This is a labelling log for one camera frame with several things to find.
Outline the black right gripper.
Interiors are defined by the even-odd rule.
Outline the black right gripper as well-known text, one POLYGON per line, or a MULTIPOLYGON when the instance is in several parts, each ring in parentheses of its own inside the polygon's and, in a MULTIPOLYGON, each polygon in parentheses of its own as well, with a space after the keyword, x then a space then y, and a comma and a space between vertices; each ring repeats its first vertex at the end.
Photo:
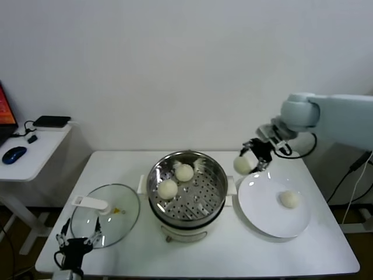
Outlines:
POLYGON ((279 116, 271 119, 270 123, 259 126, 256 129, 256 138, 242 144, 240 157, 253 151, 258 162, 253 173, 263 172, 272 161, 272 152, 278 157, 289 156, 289 129, 279 116))

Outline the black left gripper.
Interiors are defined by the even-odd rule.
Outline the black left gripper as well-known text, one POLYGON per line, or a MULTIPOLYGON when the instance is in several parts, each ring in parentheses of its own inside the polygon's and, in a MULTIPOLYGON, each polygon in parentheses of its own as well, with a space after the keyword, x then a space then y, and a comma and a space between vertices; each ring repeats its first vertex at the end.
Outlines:
POLYGON ((69 218, 63 225, 61 232, 56 235, 59 247, 64 247, 65 270, 81 268, 85 254, 91 252, 93 250, 93 244, 96 244, 102 237, 100 221, 99 218, 97 218, 94 232, 88 238, 67 239, 66 234, 70 221, 71 219, 69 218))

